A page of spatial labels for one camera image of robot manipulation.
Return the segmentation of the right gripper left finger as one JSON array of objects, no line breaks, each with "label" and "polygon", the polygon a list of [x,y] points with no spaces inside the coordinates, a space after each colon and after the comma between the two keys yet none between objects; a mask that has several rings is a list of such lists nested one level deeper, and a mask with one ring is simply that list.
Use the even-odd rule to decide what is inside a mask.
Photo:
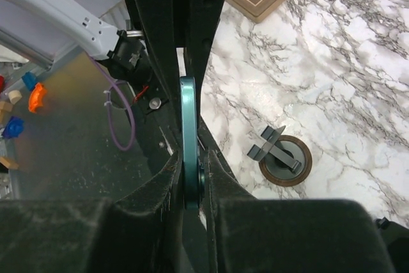
[{"label": "right gripper left finger", "polygon": [[366,210],[341,199],[261,200],[205,160],[197,229],[185,231],[181,156],[123,199],[1,202],[2,272],[393,272]]}]

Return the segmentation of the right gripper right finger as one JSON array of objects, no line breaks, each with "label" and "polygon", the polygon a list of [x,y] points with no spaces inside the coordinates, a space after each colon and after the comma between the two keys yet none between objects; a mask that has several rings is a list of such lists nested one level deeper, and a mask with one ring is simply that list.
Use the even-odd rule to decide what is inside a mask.
[{"label": "right gripper right finger", "polygon": [[130,85],[148,90],[157,83],[181,124],[177,49],[183,49],[185,68],[200,92],[225,0],[125,0],[134,29],[142,31],[151,70]]}]

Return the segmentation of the teal phone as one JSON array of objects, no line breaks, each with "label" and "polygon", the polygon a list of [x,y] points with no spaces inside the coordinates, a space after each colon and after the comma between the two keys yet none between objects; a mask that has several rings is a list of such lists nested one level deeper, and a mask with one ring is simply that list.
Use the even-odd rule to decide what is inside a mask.
[{"label": "teal phone", "polygon": [[195,79],[180,77],[180,90],[184,204],[187,210],[193,210],[200,207],[205,193],[205,172],[199,158]]}]

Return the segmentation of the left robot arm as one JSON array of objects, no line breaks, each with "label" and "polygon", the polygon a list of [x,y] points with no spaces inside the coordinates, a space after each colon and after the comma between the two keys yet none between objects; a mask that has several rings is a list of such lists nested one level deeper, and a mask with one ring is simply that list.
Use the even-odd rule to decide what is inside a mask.
[{"label": "left robot arm", "polygon": [[151,70],[136,36],[110,25],[74,0],[7,0],[50,22],[73,39],[115,79],[133,82]]}]

